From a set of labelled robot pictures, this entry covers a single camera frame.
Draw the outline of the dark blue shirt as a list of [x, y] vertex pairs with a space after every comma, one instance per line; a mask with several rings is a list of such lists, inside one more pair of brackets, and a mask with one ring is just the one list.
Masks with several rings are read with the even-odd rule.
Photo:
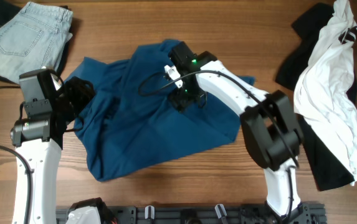
[[86, 57], [72, 76], [89, 81], [95, 96], [75, 121], [87, 166], [100, 182], [145, 167], [230, 144], [240, 120], [209, 95], [203, 108], [176, 110], [163, 78], [177, 40], [141, 45], [129, 59], [103, 63]]

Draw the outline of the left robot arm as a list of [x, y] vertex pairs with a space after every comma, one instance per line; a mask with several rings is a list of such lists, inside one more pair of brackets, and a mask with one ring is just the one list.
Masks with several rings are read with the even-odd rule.
[[56, 223], [56, 180], [68, 125], [95, 96], [79, 77], [62, 81], [48, 68], [19, 77], [26, 118], [11, 129], [17, 154], [13, 223]]

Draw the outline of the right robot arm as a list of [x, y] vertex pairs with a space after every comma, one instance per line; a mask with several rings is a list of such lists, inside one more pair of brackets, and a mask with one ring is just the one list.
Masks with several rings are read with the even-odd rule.
[[212, 94], [238, 115], [247, 152], [264, 170], [267, 207], [278, 223], [292, 222], [302, 205], [295, 169], [303, 134], [288, 96], [249, 85], [210, 52], [197, 55], [184, 42], [168, 57], [173, 64], [164, 69], [177, 87], [168, 96], [173, 107], [179, 112], [192, 103], [203, 108]]

